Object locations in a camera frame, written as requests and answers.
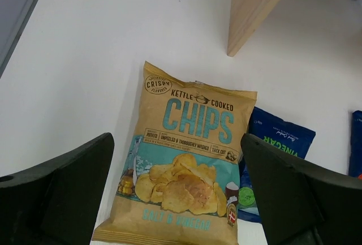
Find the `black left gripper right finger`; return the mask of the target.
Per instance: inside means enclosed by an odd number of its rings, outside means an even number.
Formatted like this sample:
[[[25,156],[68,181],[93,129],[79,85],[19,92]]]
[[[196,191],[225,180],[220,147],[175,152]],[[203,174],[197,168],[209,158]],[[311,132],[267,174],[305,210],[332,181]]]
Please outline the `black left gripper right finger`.
[[[268,244],[361,244],[361,180],[241,140]]]

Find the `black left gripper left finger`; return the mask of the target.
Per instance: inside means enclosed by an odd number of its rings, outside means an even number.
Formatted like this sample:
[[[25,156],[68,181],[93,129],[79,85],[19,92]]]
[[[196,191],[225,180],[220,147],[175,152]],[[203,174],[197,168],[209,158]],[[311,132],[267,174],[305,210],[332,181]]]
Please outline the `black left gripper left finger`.
[[[104,133],[1,177],[1,244],[89,244],[114,151]]]

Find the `blue spicy chilli bag front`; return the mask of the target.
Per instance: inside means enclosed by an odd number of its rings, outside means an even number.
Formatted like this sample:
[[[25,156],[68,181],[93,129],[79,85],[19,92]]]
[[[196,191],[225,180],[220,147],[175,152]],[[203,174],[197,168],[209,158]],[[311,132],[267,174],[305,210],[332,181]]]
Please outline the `blue spicy chilli bag front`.
[[[352,113],[351,119],[351,135],[350,135],[350,161],[349,161],[349,176],[361,179],[361,110]]]

